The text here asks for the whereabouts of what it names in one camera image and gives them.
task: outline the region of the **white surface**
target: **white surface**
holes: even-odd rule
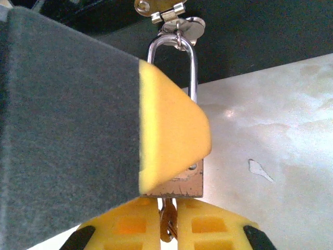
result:
[[[256,221],[279,250],[331,249],[333,54],[202,84],[198,102],[213,137],[202,200]]]

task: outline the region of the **gray felt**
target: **gray felt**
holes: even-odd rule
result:
[[[7,23],[0,249],[15,250],[139,195],[139,74],[137,58],[27,9]]]

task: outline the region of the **yellow foam block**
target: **yellow foam block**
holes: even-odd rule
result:
[[[140,193],[185,171],[211,151],[202,109],[155,66],[140,61]]]
[[[85,250],[158,250],[160,217],[157,199],[138,198],[80,225],[94,226]]]
[[[177,199],[178,250],[252,250],[243,231],[255,222],[196,199]]]

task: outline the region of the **padlock shackle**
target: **padlock shackle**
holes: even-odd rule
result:
[[[157,48],[165,43],[175,42],[177,44],[177,39],[181,39],[182,46],[187,52],[190,58],[190,84],[188,87],[188,95],[192,101],[197,102],[197,91],[198,91],[198,59],[197,54],[189,40],[184,37],[179,37],[176,34],[165,34],[156,37],[149,45],[147,62],[154,64],[155,53]]]

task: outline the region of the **brass key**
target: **brass key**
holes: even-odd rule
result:
[[[177,210],[172,203],[172,198],[163,198],[163,206],[160,211],[161,218],[161,240],[170,242],[177,239]]]

